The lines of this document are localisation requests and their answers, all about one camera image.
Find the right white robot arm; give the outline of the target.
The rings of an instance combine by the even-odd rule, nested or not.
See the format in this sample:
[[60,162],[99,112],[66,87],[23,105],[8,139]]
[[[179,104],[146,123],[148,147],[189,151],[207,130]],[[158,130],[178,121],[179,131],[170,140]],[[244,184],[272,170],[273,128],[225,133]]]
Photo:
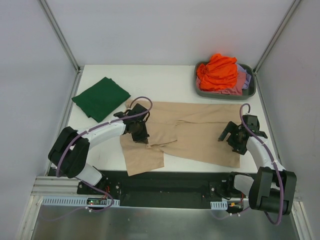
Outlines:
[[295,196],[297,176],[278,163],[268,147],[268,136],[260,130],[258,117],[243,115],[243,123],[237,125],[230,121],[218,138],[226,140],[232,151],[244,155],[249,152],[255,162],[257,173],[231,172],[223,186],[230,197],[243,193],[248,196],[253,210],[289,215]]

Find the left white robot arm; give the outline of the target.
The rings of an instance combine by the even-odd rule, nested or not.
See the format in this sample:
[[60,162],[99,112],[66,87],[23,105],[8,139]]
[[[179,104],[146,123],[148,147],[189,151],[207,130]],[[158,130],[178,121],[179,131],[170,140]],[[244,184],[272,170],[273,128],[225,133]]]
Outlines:
[[69,179],[88,183],[88,188],[99,195],[105,191],[103,174],[87,163],[89,151],[114,137],[131,134],[135,143],[148,142],[146,121],[150,110],[137,103],[132,109],[117,112],[107,121],[85,130],[65,127],[48,153],[48,159],[57,167],[56,173]]

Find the green t shirt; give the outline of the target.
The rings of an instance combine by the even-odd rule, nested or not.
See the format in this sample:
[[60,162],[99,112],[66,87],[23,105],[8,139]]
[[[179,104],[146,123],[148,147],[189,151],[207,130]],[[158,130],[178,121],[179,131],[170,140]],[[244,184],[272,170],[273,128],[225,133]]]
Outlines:
[[72,101],[87,117],[100,123],[130,97],[131,95],[111,78],[104,77],[73,97]]

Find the beige t shirt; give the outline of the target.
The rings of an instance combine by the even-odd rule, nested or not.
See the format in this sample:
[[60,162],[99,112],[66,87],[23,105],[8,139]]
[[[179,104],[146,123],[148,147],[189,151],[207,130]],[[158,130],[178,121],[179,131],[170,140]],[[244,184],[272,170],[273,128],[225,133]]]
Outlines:
[[239,104],[155,101],[146,123],[147,143],[120,137],[129,176],[164,167],[164,155],[239,168],[240,155],[218,138],[229,122],[241,123]]

